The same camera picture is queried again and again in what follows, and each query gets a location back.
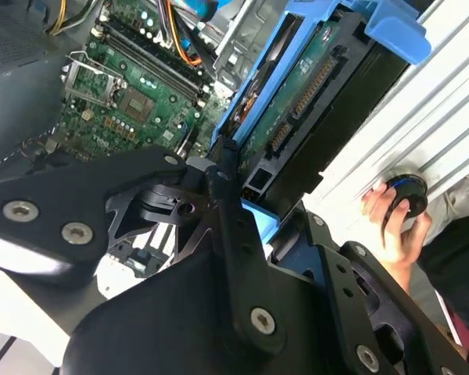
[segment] blue latch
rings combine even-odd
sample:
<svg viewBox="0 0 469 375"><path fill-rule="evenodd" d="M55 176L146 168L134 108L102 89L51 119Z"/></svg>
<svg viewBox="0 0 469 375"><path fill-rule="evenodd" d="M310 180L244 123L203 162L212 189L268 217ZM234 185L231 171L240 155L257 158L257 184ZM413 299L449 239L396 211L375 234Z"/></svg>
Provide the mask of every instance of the blue latch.
<svg viewBox="0 0 469 375"><path fill-rule="evenodd" d="M201 20L212 19L214 13L229 4L232 0L184 0L186 5L193 9Z"/></svg>
<svg viewBox="0 0 469 375"><path fill-rule="evenodd" d="M431 54L425 29L417 23L418 11L403 0L348 1L342 4L369 18L365 34L412 64Z"/></svg>

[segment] black mounting arm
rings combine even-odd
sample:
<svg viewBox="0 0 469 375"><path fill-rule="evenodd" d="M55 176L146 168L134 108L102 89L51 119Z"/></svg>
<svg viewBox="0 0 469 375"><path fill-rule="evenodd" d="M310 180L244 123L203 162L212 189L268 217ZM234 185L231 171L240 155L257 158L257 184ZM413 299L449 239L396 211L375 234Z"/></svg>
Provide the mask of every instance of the black mounting arm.
<svg viewBox="0 0 469 375"><path fill-rule="evenodd" d="M64 375L469 373L370 253L338 247L317 216L295 211L269 264L237 154L225 138L188 164L152 146L0 182L0 268L60 287L89 282L110 245L177 225L174 264L84 318Z"/></svg>

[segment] cable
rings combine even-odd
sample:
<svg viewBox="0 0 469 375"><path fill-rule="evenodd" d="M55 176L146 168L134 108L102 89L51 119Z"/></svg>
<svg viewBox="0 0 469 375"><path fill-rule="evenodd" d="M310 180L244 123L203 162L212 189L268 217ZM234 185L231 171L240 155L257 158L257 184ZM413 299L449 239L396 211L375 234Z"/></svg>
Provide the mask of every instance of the cable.
<svg viewBox="0 0 469 375"><path fill-rule="evenodd" d="M165 5L163 0L157 0L158 14L159 14L159 28L162 32L163 39L165 42L170 40L170 23L166 15Z"/></svg>
<svg viewBox="0 0 469 375"><path fill-rule="evenodd" d="M59 35L62 32L76 27L83 23L92 12L99 0L88 0L84 8L76 15L63 22L62 26L53 35Z"/></svg>
<svg viewBox="0 0 469 375"><path fill-rule="evenodd" d="M173 39L174 39L174 44L177 48L177 51L179 52L179 55L188 64L191 64L193 66L197 66L197 65L201 64L202 60L200 58L197 58L195 60L190 60L189 57L184 52L184 50L182 49L181 43L179 42L179 35L178 35L178 32L177 32L177 27L176 27L176 23L175 23L175 20L174 20L174 15L172 13L172 5L170 5L170 0L165 0L165 3L166 3L166 8L167 8L167 12L168 12L169 21L170 21L170 29L172 31L172 36L173 36Z"/></svg>
<svg viewBox="0 0 469 375"><path fill-rule="evenodd" d="M215 77L217 76L215 73L215 69L213 68L215 59L210 53L209 46L206 45L204 40L201 39L196 32L189 28L189 26L183 20L182 16L179 14L177 9L175 9L175 7L172 8L172 13L174 14L174 19L179 32L184 38L187 38L190 41L191 46L195 50L196 55L202 61L202 68L207 74L209 74L212 78L215 79Z"/></svg>
<svg viewBox="0 0 469 375"><path fill-rule="evenodd" d="M61 7L59 8L59 15L57 17L57 20L55 20L54 24L46 30L47 33L53 35L55 32L57 32L64 21L65 15L66 15L66 0L61 0Z"/></svg>
<svg viewBox="0 0 469 375"><path fill-rule="evenodd" d="M186 9L186 8L182 8L179 5L174 5L174 8L180 10L181 12L189 14L191 17L194 17L197 22L201 22L200 19L198 18L198 16L194 12L192 12L191 10ZM205 24L205 27L207 29L210 29L211 31L213 31L214 33L219 35L220 37L223 36L222 32L220 30L218 30L217 28L215 28L214 26L212 26L211 24L209 24L209 23L204 23L204 24Z"/></svg>

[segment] green circuit board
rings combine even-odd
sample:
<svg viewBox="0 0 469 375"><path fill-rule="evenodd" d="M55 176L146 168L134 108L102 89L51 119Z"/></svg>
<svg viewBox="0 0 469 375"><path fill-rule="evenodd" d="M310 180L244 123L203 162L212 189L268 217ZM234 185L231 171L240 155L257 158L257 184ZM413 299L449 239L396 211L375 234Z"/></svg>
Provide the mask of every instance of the green circuit board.
<svg viewBox="0 0 469 375"><path fill-rule="evenodd" d="M147 0L118 0L111 5L111 13L135 30L144 29L156 35L159 31L159 18Z"/></svg>
<svg viewBox="0 0 469 375"><path fill-rule="evenodd" d="M339 26L327 21L311 39L299 60L288 74L266 112L254 127L249 139L240 150L240 171L246 170L250 159L270 140L270 136L294 105L294 98L303 87L312 84L311 74L315 66L323 61L328 46L333 42Z"/></svg>
<svg viewBox="0 0 469 375"><path fill-rule="evenodd" d="M98 39L89 41L87 54L121 74L127 88L115 94L116 108L68 95L58 138L79 159L90 160L147 145L177 151L192 130L198 135L188 155L206 154L213 128L226 109L224 99L212 93L203 108L194 108L180 92ZM104 74L79 69L73 87L91 98L100 98L107 80Z"/></svg>

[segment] black plastic bracket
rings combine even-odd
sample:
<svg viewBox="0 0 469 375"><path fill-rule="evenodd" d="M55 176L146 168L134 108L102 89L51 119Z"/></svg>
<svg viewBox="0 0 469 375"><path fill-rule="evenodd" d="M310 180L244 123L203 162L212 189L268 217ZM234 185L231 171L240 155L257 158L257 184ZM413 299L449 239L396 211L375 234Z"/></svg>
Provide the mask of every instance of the black plastic bracket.
<svg viewBox="0 0 469 375"><path fill-rule="evenodd" d="M271 292L256 221L239 198L235 146L223 138L214 146L213 159L219 164L205 171L209 212L178 253L178 260L193 252L213 252L213 272L222 280L216 285L216 301L225 344L247 360L258 360L278 354L285 346L286 333ZM256 329L252 321L256 308L270 314L275 322L273 332Z"/></svg>
<svg viewBox="0 0 469 375"><path fill-rule="evenodd" d="M117 213L125 213L139 192L176 184L185 172L177 155L153 146L0 181L0 268L63 286L86 284L108 249L108 227ZM5 204L12 201L33 204L38 217L7 219ZM66 241L68 223L88 226L90 241Z"/></svg>
<svg viewBox="0 0 469 375"><path fill-rule="evenodd" d="M378 301L370 311L372 327L377 331L389 326L404 343L406 373L439 375L442 368L452 373L469 373L465 361L456 355L447 340L442 340L436 326L364 246L348 241L340 254L351 262L358 281L363 284L367 304L372 298Z"/></svg>

